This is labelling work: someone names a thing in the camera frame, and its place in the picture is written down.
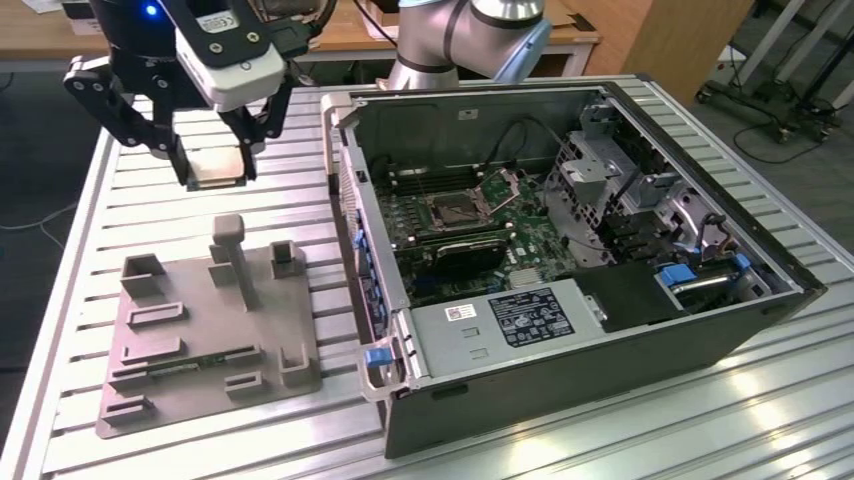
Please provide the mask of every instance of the wooden desk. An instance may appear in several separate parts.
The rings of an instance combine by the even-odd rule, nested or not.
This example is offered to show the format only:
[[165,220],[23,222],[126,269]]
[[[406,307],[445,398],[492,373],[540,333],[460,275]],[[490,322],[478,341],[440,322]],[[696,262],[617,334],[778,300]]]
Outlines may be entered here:
[[[561,27],[553,31],[546,53],[570,55],[565,73],[581,75],[598,41],[597,32]],[[105,38],[75,35],[63,12],[38,15],[21,0],[0,0],[0,71],[63,70],[77,55],[106,52]],[[301,59],[319,62],[394,58],[393,45],[369,35],[353,1],[339,0],[321,46]]]
[[586,75],[649,73],[690,104],[752,0],[566,0],[602,32]]

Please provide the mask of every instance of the sticker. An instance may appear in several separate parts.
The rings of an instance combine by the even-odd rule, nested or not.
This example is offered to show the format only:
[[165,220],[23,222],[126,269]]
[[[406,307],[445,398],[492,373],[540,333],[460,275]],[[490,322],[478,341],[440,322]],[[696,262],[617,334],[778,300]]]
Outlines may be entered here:
[[219,33],[238,28],[238,19],[229,10],[197,18],[202,29],[209,33]]
[[490,307],[512,347],[576,333],[552,288],[493,298]]
[[449,317],[449,322],[456,322],[457,320],[478,316],[476,313],[476,306],[472,303],[469,305],[458,305],[457,307],[446,308],[445,314]]

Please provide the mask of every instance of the slotted metal table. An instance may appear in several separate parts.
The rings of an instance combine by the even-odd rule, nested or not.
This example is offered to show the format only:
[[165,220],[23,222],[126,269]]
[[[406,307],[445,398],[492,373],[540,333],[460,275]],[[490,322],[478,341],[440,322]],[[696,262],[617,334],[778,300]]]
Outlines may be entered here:
[[[326,189],[321,106],[295,92],[246,188],[189,194],[166,162],[103,134],[0,464],[0,478],[840,478],[854,472],[853,257],[652,82],[614,80],[831,290],[713,368],[397,460],[358,389],[358,344]],[[150,108],[141,102],[141,109]],[[187,148],[231,144],[178,115]],[[127,255],[203,256],[239,212],[245,247],[294,239],[310,263],[323,388],[111,440],[95,435]]]

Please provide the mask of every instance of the cable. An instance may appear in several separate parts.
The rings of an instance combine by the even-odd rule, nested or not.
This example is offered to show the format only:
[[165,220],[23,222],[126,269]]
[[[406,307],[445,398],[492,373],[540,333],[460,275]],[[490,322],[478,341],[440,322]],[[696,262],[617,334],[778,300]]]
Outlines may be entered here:
[[[825,13],[828,12],[828,9],[835,3],[837,3],[837,0],[832,0],[831,2],[828,2],[828,5],[825,5],[825,8],[823,9],[821,13],[816,17],[817,20],[821,20],[821,18],[825,16]],[[798,45],[804,41],[804,39],[811,34],[811,32],[812,30],[808,30],[804,33],[804,35],[801,35],[798,39],[794,42],[792,42],[792,45],[789,45],[789,48],[786,49],[786,53],[784,54],[784,58],[781,58],[780,62],[777,62],[777,65],[774,65],[774,75],[773,75],[774,77],[777,77],[777,71],[780,70],[780,67],[784,65],[784,63],[786,63],[786,60],[789,59],[789,55],[792,55],[792,50],[796,48],[796,45]]]
[[620,187],[620,190],[617,191],[617,194],[609,199],[608,203],[605,204],[605,209],[602,210],[602,217],[600,218],[600,225],[602,225],[602,222],[605,222],[605,217],[608,217],[614,211],[614,207],[617,206],[620,199],[624,197],[624,195],[629,191],[629,187],[632,187],[632,184],[636,183],[636,180],[638,180],[640,176],[641,176],[641,167],[634,169],[634,171],[629,175],[629,178],[626,179],[626,183],[624,183],[624,185]]
[[63,245],[63,242],[61,242],[57,239],[57,237],[54,235],[51,235],[51,232],[49,232],[49,229],[45,228],[45,223],[42,225],[39,225],[39,230],[42,230],[42,233],[45,233],[45,235],[51,239],[51,241],[57,244],[59,249],[61,250],[66,250],[66,245]]
[[596,246],[590,245],[589,243],[585,243],[585,242],[580,241],[576,237],[572,237],[572,236],[569,236],[568,234],[564,234],[564,236],[565,236],[569,240],[572,240],[572,241],[574,241],[576,243],[578,243],[582,247],[588,247],[588,248],[590,248],[590,249],[593,249],[593,250],[600,250],[601,252],[610,252],[610,251],[612,251],[612,249],[610,249],[610,248],[596,247]]
[[326,5],[323,6],[323,12],[318,16],[318,20],[314,21],[315,28],[323,30],[326,24],[330,23],[330,19],[333,18],[333,13],[335,12],[335,6],[338,5],[338,0],[326,0]]
[[736,68],[736,49],[733,48],[733,45],[728,45],[728,48],[730,49],[730,65],[733,65],[733,74],[736,75],[733,77],[733,80],[736,80],[736,86],[738,87],[738,91],[745,93],[745,86],[742,85],[742,79],[738,76],[738,68]]
[[73,203],[71,205],[69,205],[67,207],[59,209],[58,211],[55,211],[54,213],[49,214],[42,220],[39,220],[38,222],[33,222],[33,223],[27,223],[25,225],[0,225],[0,230],[6,231],[6,232],[21,232],[23,230],[30,230],[31,228],[37,228],[39,227],[39,230],[42,230],[42,233],[45,233],[45,235],[51,239],[51,241],[59,246],[59,248],[62,250],[66,249],[66,246],[63,245],[63,242],[61,242],[57,237],[54,235],[51,235],[51,232],[47,231],[47,229],[45,228],[45,225],[54,220],[57,217],[59,217],[63,213],[66,213],[69,210],[74,210],[78,207],[77,203]]
[[748,157],[750,157],[757,162],[766,163],[769,165],[782,165],[782,164],[789,163],[793,160],[798,159],[800,157],[802,157],[804,155],[806,155],[808,153],[811,153],[813,150],[816,150],[819,147],[821,147],[824,145],[824,143],[819,143],[813,147],[804,149],[801,152],[796,153],[794,155],[792,155],[790,157],[785,158],[784,160],[766,160],[765,158],[757,157],[738,143],[738,137],[741,137],[741,135],[745,134],[746,132],[749,132],[750,130],[756,130],[758,128],[765,128],[765,127],[770,126],[773,123],[774,122],[766,122],[766,123],[761,123],[758,125],[754,125],[752,127],[744,128],[736,133],[736,135],[733,135],[733,143],[736,144],[736,147],[738,147],[738,149],[742,151],[742,153],[745,155],[748,155]]
[[15,72],[10,73],[10,79],[6,81],[6,85],[0,87],[0,93],[6,92],[15,82]]
[[369,14],[367,10],[365,9],[362,4],[359,3],[359,0],[353,0],[353,3],[357,6],[357,8],[359,9],[359,12],[362,12],[362,16],[365,17],[365,19],[369,21],[369,23],[371,25],[374,25],[374,28],[377,29],[377,31],[381,33],[381,35],[384,37],[386,37],[386,40],[389,40],[389,43],[392,43],[397,48],[398,47],[398,42],[396,42],[396,39],[392,38],[392,35],[389,35],[389,32],[386,32],[386,30],[379,25],[379,23],[377,23],[377,20],[374,20],[374,17],[371,17],[371,15]]
[[[510,135],[510,132],[513,131],[513,127],[516,127],[517,125],[522,125],[525,127],[525,123],[522,122],[524,122],[524,118],[517,118],[505,126],[505,131],[498,136],[498,140],[496,141],[496,144],[493,145],[493,149],[490,150],[490,154],[488,155],[486,160],[484,161],[484,166],[481,167],[481,170],[486,171],[486,169],[490,168],[490,165],[493,164],[496,157],[498,157],[498,150],[502,146],[502,143],[505,143],[505,139],[508,138],[508,135]],[[525,144],[522,144],[522,146],[517,149],[517,154],[522,149],[522,147],[525,147]]]

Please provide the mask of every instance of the black cable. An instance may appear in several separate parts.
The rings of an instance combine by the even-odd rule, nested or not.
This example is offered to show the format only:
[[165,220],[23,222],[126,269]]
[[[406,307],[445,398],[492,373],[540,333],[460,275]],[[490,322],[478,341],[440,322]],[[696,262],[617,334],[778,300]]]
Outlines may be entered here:
[[738,87],[738,91],[745,93],[745,85],[742,85],[742,79],[738,76],[738,68],[736,68],[736,49],[733,48],[732,45],[728,45],[728,47],[730,49],[730,65],[733,66],[733,74],[736,75],[733,77],[733,80],[736,80],[736,86]]
[[379,23],[377,23],[377,20],[374,20],[374,17],[371,17],[371,15],[369,14],[367,10],[365,9],[362,4],[359,3],[359,0],[353,0],[353,3],[357,6],[357,8],[359,9],[359,11],[362,12],[362,16],[365,17],[365,19],[371,23],[371,25],[374,25],[374,28],[379,31],[381,35],[384,37],[386,37],[386,40],[389,40],[389,43],[392,43],[397,48],[398,47],[398,42],[396,42],[396,39],[392,38],[392,35],[389,35],[389,32],[386,32],[386,30],[379,25]]
[[0,93],[6,92],[15,82],[15,72],[10,73],[10,79],[6,81],[6,85],[0,87]]
[[718,215],[714,212],[709,212],[704,215],[704,219],[700,221],[700,227],[697,229],[697,240],[694,241],[694,251],[704,253],[704,238],[706,237],[706,225],[721,225],[726,221],[725,215]]
[[801,156],[806,155],[808,153],[811,153],[813,150],[816,150],[819,147],[821,147],[824,144],[819,143],[816,146],[805,149],[804,151],[796,153],[794,155],[792,155],[789,158],[784,159],[784,160],[766,160],[762,157],[756,156],[753,153],[750,153],[748,151],[748,149],[738,143],[738,138],[750,130],[757,130],[760,128],[765,128],[769,127],[772,125],[776,125],[780,128],[780,121],[777,120],[777,117],[774,117],[772,114],[769,114],[765,110],[762,110],[760,107],[756,107],[753,105],[750,105],[748,102],[744,102],[742,100],[740,100],[738,98],[730,96],[726,94],[726,92],[722,92],[724,96],[726,98],[729,98],[734,103],[742,105],[744,107],[748,107],[753,110],[756,110],[757,112],[762,113],[768,118],[769,121],[765,123],[760,123],[756,125],[752,125],[750,127],[744,128],[742,130],[740,130],[738,132],[736,132],[736,134],[733,135],[733,144],[736,145],[736,147],[742,151],[742,153],[752,158],[753,160],[756,160],[760,163],[766,163],[769,165],[782,165],[785,163],[792,162],[793,160],[798,159]]
[[[819,16],[816,17],[817,20],[821,20],[823,16],[828,12],[828,9],[831,8],[831,6],[835,3],[837,3],[837,0],[832,0],[831,2],[828,2],[828,5],[825,5],[825,8],[823,9],[823,11],[820,12]],[[794,42],[792,42],[792,45],[789,45],[789,48],[786,49],[786,53],[784,54],[784,58],[781,58],[780,62],[777,62],[777,65],[774,65],[774,74],[773,74],[774,77],[777,77],[777,71],[778,71],[780,67],[784,65],[784,63],[786,63],[786,60],[789,59],[789,55],[792,55],[793,49],[804,41],[804,39],[811,34],[811,32],[812,32],[812,30],[808,30],[804,33],[804,35],[801,35],[801,37],[798,37],[798,39]]]
[[522,122],[524,122],[524,119],[522,118],[517,118],[516,120],[510,121],[508,123],[508,125],[505,126],[505,131],[498,136],[498,140],[496,141],[496,144],[493,145],[493,149],[490,150],[490,154],[488,155],[486,160],[484,161],[484,165],[481,167],[482,171],[486,171],[486,169],[490,168],[490,165],[493,164],[493,161],[496,160],[496,157],[498,157],[498,150],[500,150],[500,148],[502,146],[502,143],[505,143],[505,139],[510,135],[510,132],[513,131],[513,127],[516,127],[517,125],[522,125],[525,127],[525,123],[522,123]]
[[335,12],[335,6],[338,5],[338,0],[326,0],[326,5],[323,6],[323,12],[318,16],[318,19],[314,21],[315,28],[323,30],[326,24],[330,23],[330,19],[333,18],[333,13]]
[[[501,135],[498,136],[498,140],[493,145],[490,154],[488,155],[486,160],[484,161],[484,165],[481,167],[482,170],[486,170],[490,167],[490,165],[493,164],[493,161],[496,160],[496,157],[498,157],[500,147],[502,146],[502,143],[508,138],[508,135],[510,135],[513,127],[516,127],[517,125],[525,125],[524,122],[530,122],[538,127],[541,127],[549,133],[549,135],[552,136],[554,141],[558,143],[561,148],[565,150],[570,149],[569,144],[564,141],[564,139],[561,138],[561,135],[558,135],[558,132],[556,132],[556,129],[552,128],[540,118],[526,114],[514,118],[513,120],[510,120],[510,122],[508,122],[508,125],[505,126],[505,130],[502,131]],[[517,148],[514,155],[520,155],[520,151],[525,147],[526,143],[528,143],[528,129],[524,130],[524,142],[520,148]]]
[[824,143],[819,143],[816,144],[813,147],[804,149],[801,152],[796,153],[794,155],[792,155],[790,157],[785,158],[784,160],[766,160],[765,158],[757,157],[753,153],[750,153],[745,147],[738,143],[738,137],[749,132],[750,130],[756,130],[758,128],[765,128],[768,126],[770,126],[773,124],[773,122],[766,122],[766,123],[761,123],[758,125],[754,125],[752,127],[744,128],[741,129],[736,135],[733,135],[733,143],[736,144],[736,147],[738,147],[738,149],[742,151],[742,153],[745,155],[748,155],[748,157],[750,157],[753,160],[756,160],[760,163],[768,163],[769,165],[782,165],[785,163],[792,162],[793,160],[798,159],[800,157],[802,157],[804,155],[806,155],[808,153],[811,153],[813,150],[816,150],[819,147],[821,147],[824,145]]
[[580,241],[576,239],[576,237],[570,237],[570,236],[569,236],[569,235],[566,235],[566,234],[565,234],[564,236],[568,238],[568,240],[574,241],[574,242],[576,242],[576,243],[578,243],[582,247],[588,247],[588,248],[590,248],[592,250],[600,250],[601,252],[610,252],[610,251],[612,251],[612,249],[610,249],[610,248],[596,247],[596,246],[590,245],[589,243],[580,242]]
[[617,195],[614,195],[609,199],[608,203],[605,204],[605,209],[602,210],[602,218],[600,219],[600,225],[602,225],[602,222],[605,221],[605,217],[608,217],[614,211],[614,207],[617,206],[620,199],[624,198],[624,195],[629,191],[629,187],[632,187],[632,184],[636,183],[636,180],[638,180],[640,176],[641,176],[641,167],[634,169],[634,171],[629,175],[629,179],[626,180],[626,183],[624,183],[622,187],[620,187],[620,190],[617,191]]

